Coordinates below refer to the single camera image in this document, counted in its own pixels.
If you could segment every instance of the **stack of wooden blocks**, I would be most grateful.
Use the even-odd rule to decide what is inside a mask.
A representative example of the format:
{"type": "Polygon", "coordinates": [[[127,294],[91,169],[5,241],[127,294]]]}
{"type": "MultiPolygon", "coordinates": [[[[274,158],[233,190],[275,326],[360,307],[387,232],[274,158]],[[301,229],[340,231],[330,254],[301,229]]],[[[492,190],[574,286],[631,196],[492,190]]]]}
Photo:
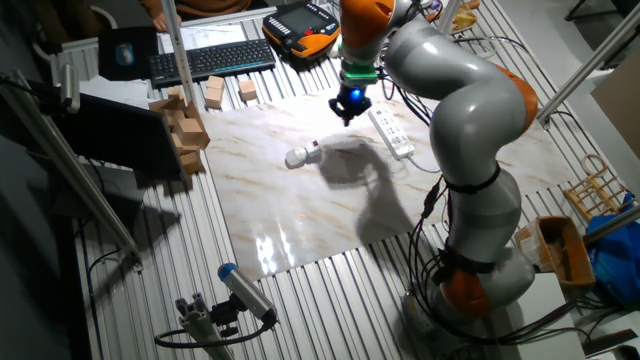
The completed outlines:
{"type": "Polygon", "coordinates": [[[206,148],[210,139],[195,104],[187,104],[180,88],[172,87],[169,89],[169,99],[150,103],[149,110],[165,116],[187,174],[202,170],[200,149],[206,148]]]}
{"type": "MultiPolygon", "coordinates": [[[[256,86],[252,80],[240,81],[240,98],[242,101],[255,100],[256,86]]],[[[220,109],[222,107],[222,94],[224,93],[224,79],[217,76],[209,76],[207,81],[207,94],[204,97],[205,105],[209,109],[220,109]]]]}

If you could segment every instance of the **blue light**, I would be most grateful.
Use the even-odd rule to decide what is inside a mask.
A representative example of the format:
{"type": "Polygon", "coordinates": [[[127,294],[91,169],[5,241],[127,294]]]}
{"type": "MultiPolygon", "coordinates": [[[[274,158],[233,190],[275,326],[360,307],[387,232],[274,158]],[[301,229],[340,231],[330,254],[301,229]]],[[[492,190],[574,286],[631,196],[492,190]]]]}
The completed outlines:
{"type": "Polygon", "coordinates": [[[360,99],[362,99],[362,90],[360,89],[351,90],[351,94],[349,94],[349,98],[351,99],[351,101],[359,101],[360,99]]]}

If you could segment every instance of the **paper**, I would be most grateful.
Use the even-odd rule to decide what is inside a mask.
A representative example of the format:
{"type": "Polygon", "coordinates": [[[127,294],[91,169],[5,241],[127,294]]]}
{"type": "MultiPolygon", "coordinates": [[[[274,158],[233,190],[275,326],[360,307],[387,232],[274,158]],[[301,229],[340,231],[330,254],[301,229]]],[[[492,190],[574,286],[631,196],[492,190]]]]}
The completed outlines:
{"type": "MultiPolygon", "coordinates": [[[[245,40],[241,25],[190,26],[181,28],[180,32],[182,33],[185,50],[245,40]]],[[[165,53],[173,52],[173,45],[171,44],[169,34],[160,35],[160,41],[162,42],[162,48],[165,53]]]]}
{"type": "Polygon", "coordinates": [[[80,81],[80,93],[96,96],[122,104],[149,109],[147,97],[149,84],[147,80],[109,81],[96,76],[89,81],[80,81]]]}

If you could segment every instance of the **cable bundle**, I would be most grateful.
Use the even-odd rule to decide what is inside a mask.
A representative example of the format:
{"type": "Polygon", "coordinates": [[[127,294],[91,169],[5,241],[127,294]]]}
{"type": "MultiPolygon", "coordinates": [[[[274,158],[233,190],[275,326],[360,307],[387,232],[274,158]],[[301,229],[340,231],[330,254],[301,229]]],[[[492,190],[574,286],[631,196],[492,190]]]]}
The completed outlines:
{"type": "Polygon", "coordinates": [[[462,340],[465,340],[469,343],[479,344],[479,345],[521,345],[526,344],[532,341],[540,340],[547,336],[557,335],[559,333],[564,332],[580,332],[585,335],[586,341],[590,341],[590,333],[577,328],[577,327],[565,327],[558,328],[552,330],[542,330],[543,328],[551,325],[558,319],[562,318],[566,314],[568,314],[574,308],[583,308],[583,309],[608,309],[610,306],[601,301],[594,300],[588,298],[586,296],[579,297],[577,299],[571,300],[557,309],[553,310],[549,314],[540,318],[539,320],[532,322],[526,326],[523,326],[517,330],[514,330],[506,335],[499,337],[479,337],[476,335],[472,335],[466,333],[453,324],[449,323],[446,319],[444,319],[441,314],[437,312],[432,304],[432,299],[429,298],[429,292],[427,291],[428,286],[436,286],[432,282],[433,274],[442,267],[442,252],[433,256],[428,261],[421,264],[420,259],[420,246],[421,246],[421,234],[423,233],[424,221],[431,215],[435,204],[440,200],[440,198],[447,192],[449,189],[445,187],[444,190],[440,191],[440,182],[442,177],[438,180],[438,182],[431,188],[429,194],[427,195],[424,205],[425,210],[418,221],[418,224],[413,229],[410,234],[410,242],[409,242],[409,281],[411,286],[413,286],[412,292],[416,297],[416,301],[420,308],[425,312],[425,314],[437,325],[445,329],[448,333],[453,336],[459,337],[462,340]]]}

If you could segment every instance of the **robotic arm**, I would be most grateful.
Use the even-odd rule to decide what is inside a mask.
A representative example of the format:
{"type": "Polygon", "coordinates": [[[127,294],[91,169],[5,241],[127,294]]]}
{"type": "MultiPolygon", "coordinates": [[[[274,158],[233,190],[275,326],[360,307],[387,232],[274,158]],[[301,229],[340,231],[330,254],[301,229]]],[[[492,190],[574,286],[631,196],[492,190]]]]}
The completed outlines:
{"type": "Polygon", "coordinates": [[[366,86],[375,84],[373,64],[383,41],[398,29],[384,66],[401,88],[440,101],[430,138],[451,190],[445,267],[437,274],[439,286],[427,288],[430,303],[453,324],[486,317],[517,300],[534,280],[529,260],[505,248],[521,200],[496,153],[531,125],[536,94],[509,71],[453,44],[423,17],[407,22],[417,11],[411,0],[342,0],[340,6],[342,86],[331,106],[342,106],[338,110],[348,116],[366,110],[366,101],[356,101],[354,93],[364,97],[366,86]]]}

